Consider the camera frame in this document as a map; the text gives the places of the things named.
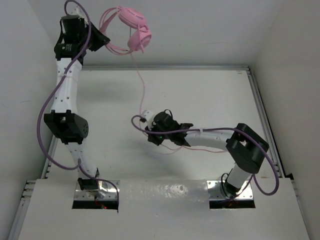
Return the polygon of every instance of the metal base plate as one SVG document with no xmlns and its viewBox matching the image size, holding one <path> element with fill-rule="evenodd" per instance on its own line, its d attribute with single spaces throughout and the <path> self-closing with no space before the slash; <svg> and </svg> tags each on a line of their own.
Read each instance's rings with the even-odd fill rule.
<svg viewBox="0 0 320 240">
<path fill-rule="evenodd" d="M 110 180 L 120 192 L 120 181 Z M 73 198 L 73 209 L 118 209 L 117 190 L 109 183 L 98 181 L 98 189 L 81 190 L 77 182 Z"/>
<path fill-rule="evenodd" d="M 120 181 L 111 180 L 120 192 Z M 247 181 L 243 184 L 238 197 L 230 199 L 225 196 L 221 189 L 220 180 L 207 180 L 208 198 L 210 209 L 239 209 L 239 208 L 255 208 L 254 195 L 251 185 L 245 189 Z M 109 183 L 104 181 L 98 182 L 99 189 L 81 190 L 77 183 L 73 198 L 73 209 L 118 209 L 118 199 L 116 189 Z"/>
</svg>

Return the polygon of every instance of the white robotic arm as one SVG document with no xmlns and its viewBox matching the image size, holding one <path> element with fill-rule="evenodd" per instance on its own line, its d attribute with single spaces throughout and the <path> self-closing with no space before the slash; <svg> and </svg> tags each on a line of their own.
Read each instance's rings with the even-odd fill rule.
<svg viewBox="0 0 320 240">
<path fill-rule="evenodd" d="M 86 139 L 89 124 L 86 119 L 78 115 L 77 110 L 78 81 L 86 55 L 86 51 L 82 48 L 88 41 L 87 48 L 90 51 L 97 51 L 109 43 L 110 39 L 99 32 L 92 23 L 89 28 L 85 22 L 85 19 L 78 15 L 66 15 L 61 18 L 60 37 L 54 47 L 57 85 L 61 84 L 62 77 L 65 78 L 55 93 L 51 112 L 44 114 L 44 122 L 66 145 L 75 165 L 80 164 L 78 182 L 81 189 L 91 190 L 98 188 L 97 181 L 92 178 L 96 178 L 99 171 L 89 158 Z"/>
<path fill-rule="evenodd" d="M 146 130 L 153 132 L 170 132 L 181 129 L 199 129 L 192 123 L 179 124 L 173 120 L 173 116 L 166 111 L 154 114 L 146 110 L 142 117 L 147 123 Z M 254 138 L 265 151 L 269 145 L 259 137 L 251 128 L 243 123 L 239 123 L 237 128 Z M 203 146 L 228 151 L 235 161 L 235 165 L 228 174 L 224 183 L 224 189 L 229 194 L 235 196 L 241 189 L 244 182 L 251 174 L 258 173 L 264 156 L 251 142 L 241 138 L 238 133 L 230 134 L 224 131 L 189 131 L 173 134 L 148 134 L 148 141 L 160 145 L 164 140 L 171 140 L 179 146 Z"/>
<path fill-rule="evenodd" d="M 56 61 L 57 84 L 71 60 L 71 58 L 61 58 Z M 49 125 L 54 123 L 54 129 L 51 130 L 68 148 L 74 164 L 77 165 L 80 159 L 81 168 L 95 177 L 97 168 L 90 161 L 86 139 L 89 126 L 85 119 L 77 115 L 77 88 L 81 69 L 82 64 L 78 60 L 71 65 L 64 82 L 55 94 L 51 113 L 46 114 L 44 119 Z M 79 168 L 77 171 L 80 179 L 88 179 Z"/>
</svg>

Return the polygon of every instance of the black bracket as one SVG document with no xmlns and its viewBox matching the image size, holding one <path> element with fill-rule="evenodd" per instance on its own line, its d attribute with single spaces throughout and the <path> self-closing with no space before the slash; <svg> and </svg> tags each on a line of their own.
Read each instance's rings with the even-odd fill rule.
<svg viewBox="0 0 320 240">
<path fill-rule="evenodd" d="M 95 178 L 99 177 L 99 170 L 96 170 L 95 173 Z M 78 178 L 78 183 L 80 186 L 80 189 L 83 190 L 87 190 L 87 191 L 96 191 L 99 189 L 98 186 L 98 181 L 93 180 L 93 179 L 82 179 L 81 177 Z"/>
<path fill-rule="evenodd" d="M 65 113 L 44 114 L 44 122 L 54 136 L 61 139 L 64 144 L 82 144 L 83 139 L 88 136 L 89 125 L 87 120 L 67 110 Z"/>
<path fill-rule="evenodd" d="M 158 113 L 153 119 L 153 127 L 151 132 L 170 132 L 175 130 L 186 130 L 192 127 L 192 123 L 181 123 L 173 119 L 173 117 L 167 114 L 165 111 Z M 186 142 L 185 137 L 186 132 L 178 132 L 173 134 L 148 134 L 148 141 L 159 146 L 166 139 L 175 143 L 178 146 L 187 146 L 190 145 Z"/>
<path fill-rule="evenodd" d="M 81 48 L 85 44 L 89 33 L 89 27 L 85 24 L 84 18 L 78 15 L 63 16 L 60 20 L 60 36 L 54 47 L 55 58 L 60 61 L 61 58 L 74 59 Z M 91 23 L 91 36 L 88 43 L 90 51 L 97 51 L 102 46 L 108 44 L 110 39 L 103 35 Z M 83 64 L 86 51 L 78 58 L 78 61 Z"/>
<path fill-rule="evenodd" d="M 239 123 L 236 126 L 236 129 L 248 134 L 259 143 L 264 151 L 268 151 L 269 144 L 248 125 Z M 226 149 L 229 151 L 239 168 L 250 174 L 257 174 L 259 172 L 265 156 L 256 145 L 238 132 L 234 132 L 232 137 L 226 142 Z"/>
</svg>

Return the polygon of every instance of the purple cable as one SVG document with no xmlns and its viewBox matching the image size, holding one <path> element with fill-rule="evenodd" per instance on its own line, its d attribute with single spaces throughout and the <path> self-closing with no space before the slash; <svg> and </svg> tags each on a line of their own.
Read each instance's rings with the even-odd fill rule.
<svg viewBox="0 0 320 240">
<path fill-rule="evenodd" d="M 72 61 L 69 63 L 69 65 L 66 67 L 64 73 L 63 73 L 63 76 L 60 80 L 60 82 L 56 85 L 56 87 L 54 88 L 54 90 L 52 91 L 52 93 L 49 95 L 49 97 L 47 98 L 47 100 L 44 102 L 40 112 L 39 112 L 39 116 L 38 116 L 38 119 L 37 119 L 37 123 L 36 123 L 36 137 L 37 137 L 37 140 L 38 140 L 38 143 L 39 143 L 39 146 L 42 150 L 42 152 L 44 153 L 44 155 L 46 156 L 47 159 L 49 159 L 53 164 L 57 165 L 59 168 L 62 168 L 64 170 L 75 170 L 77 169 L 79 166 L 80 166 L 80 163 L 78 163 L 77 166 L 74 166 L 74 167 L 67 167 L 67 166 L 63 166 L 61 165 L 60 163 L 58 163 L 57 161 L 55 161 L 47 152 L 43 142 L 42 142 L 42 139 L 41 139 L 41 133 L 40 133 L 40 126 L 41 126 L 41 120 L 42 120 L 42 116 L 46 110 L 46 107 L 47 105 L 49 104 L 50 100 L 53 98 L 53 96 L 56 94 L 56 92 L 58 91 L 58 89 L 60 88 L 60 86 L 62 85 L 62 83 L 64 82 L 65 78 L 66 78 L 66 74 L 68 73 L 70 67 L 72 66 L 72 64 L 75 63 L 75 61 L 77 61 L 77 59 L 84 53 L 84 51 L 87 50 L 87 47 L 88 47 L 88 44 L 89 44 L 89 41 L 90 41 L 90 37 L 91 37 L 91 21 L 90 21 L 90 18 L 89 18 L 89 15 L 88 13 L 86 12 L 86 10 L 84 9 L 84 7 L 78 3 L 77 1 L 75 0 L 67 0 L 65 1 L 64 3 L 64 12 L 65 14 L 69 15 L 67 13 L 67 4 L 68 3 L 75 3 L 77 4 L 83 11 L 83 13 L 85 14 L 86 18 L 87 18 L 87 21 L 88 21 L 88 36 L 86 38 L 86 41 L 83 45 L 83 47 L 81 48 L 80 52 L 78 53 L 77 56 L 75 56 L 74 59 L 72 59 Z"/>
<path fill-rule="evenodd" d="M 176 134 L 176 133 L 186 133 L 186 132 L 200 132 L 200 129 L 181 129 L 181 130 L 174 130 L 174 131 L 159 131 L 159 132 L 154 132 L 154 131 L 147 131 L 147 130 L 144 130 L 140 127 L 138 127 L 134 120 L 136 118 L 140 118 L 140 119 L 144 119 L 142 116 L 140 115 L 134 115 L 132 118 L 131 118 L 131 123 L 132 125 L 138 129 L 139 131 L 141 132 L 144 132 L 146 134 L 154 134 L 154 135 L 167 135 L 167 134 Z M 222 131 L 222 130 L 229 130 L 229 131 L 234 131 L 234 132 L 237 132 L 241 135 L 243 135 L 244 137 L 246 137 L 249 141 L 251 141 L 261 152 L 262 154 L 264 155 L 264 157 L 267 159 L 267 161 L 269 162 L 271 168 L 272 168 L 272 171 L 273 171 L 273 174 L 274 174 L 274 177 L 275 177 L 275 187 L 274 187 L 274 190 L 271 191 L 271 192 L 265 192 L 262 190 L 262 188 L 259 186 L 259 183 L 256 179 L 256 176 L 253 175 L 253 179 L 254 179 L 254 182 L 257 186 L 257 188 L 264 194 L 264 195 L 267 195 L 267 196 L 271 196 L 271 195 L 274 195 L 278 189 L 279 189 L 279 177 L 278 177 L 278 173 L 277 173 L 277 170 L 273 164 L 273 161 L 271 160 L 271 158 L 268 156 L 268 154 L 266 153 L 266 151 L 259 145 L 259 143 L 257 143 L 257 141 L 255 141 L 251 136 L 249 136 L 248 134 L 246 134 L 245 132 L 239 130 L 239 129 L 236 129 L 236 128 L 232 128 L 232 127 L 217 127 L 217 128 L 207 128 L 207 129 L 202 129 L 204 132 L 214 132 L 214 131 Z"/>
<path fill-rule="evenodd" d="M 117 197 L 117 204 L 118 204 L 118 209 L 117 212 L 119 212 L 119 190 L 117 188 L 116 185 L 114 185 L 111 181 L 105 180 L 105 179 L 101 179 L 101 178 L 95 178 L 93 176 L 90 176 L 82 167 L 81 167 L 81 159 L 78 159 L 78 165 L 79 165 L 79 169 L 80 171 L 83 173 L 83 175 L 85 175 L 87 178 L 95 180 L 95 181 L 101 181 L 101 182 L 106 182 L 108 184 L 111 184 L 114 189 L 116 190 L 116 197 Z"/>
</svg>

